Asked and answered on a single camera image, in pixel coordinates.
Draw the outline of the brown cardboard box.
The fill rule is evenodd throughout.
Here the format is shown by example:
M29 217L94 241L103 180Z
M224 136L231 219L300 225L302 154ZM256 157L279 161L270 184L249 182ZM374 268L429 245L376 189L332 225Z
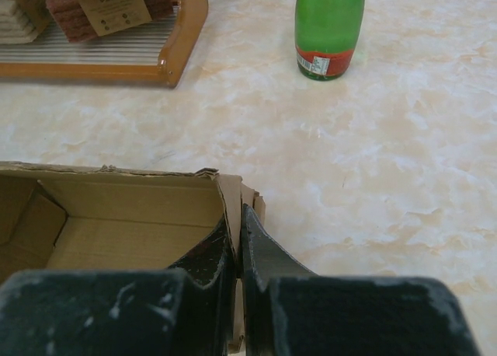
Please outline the brown cardboard box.
M230 350L243 337L242 210L263 217L240 176L1 164L1 286L25 270L161 270L228 226L236 281Z

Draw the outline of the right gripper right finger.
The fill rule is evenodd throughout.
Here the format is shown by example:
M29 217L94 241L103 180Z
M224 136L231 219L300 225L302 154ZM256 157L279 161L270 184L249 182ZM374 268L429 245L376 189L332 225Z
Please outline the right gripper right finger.
M431 277L321 276L242 211L249 355L477 355L456 296Z

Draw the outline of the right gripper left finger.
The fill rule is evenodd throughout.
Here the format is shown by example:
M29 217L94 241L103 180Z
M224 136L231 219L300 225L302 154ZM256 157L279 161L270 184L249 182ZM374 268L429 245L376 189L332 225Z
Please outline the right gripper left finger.
M1 286L3 355L226 355L227 222L161 270L25 270Z

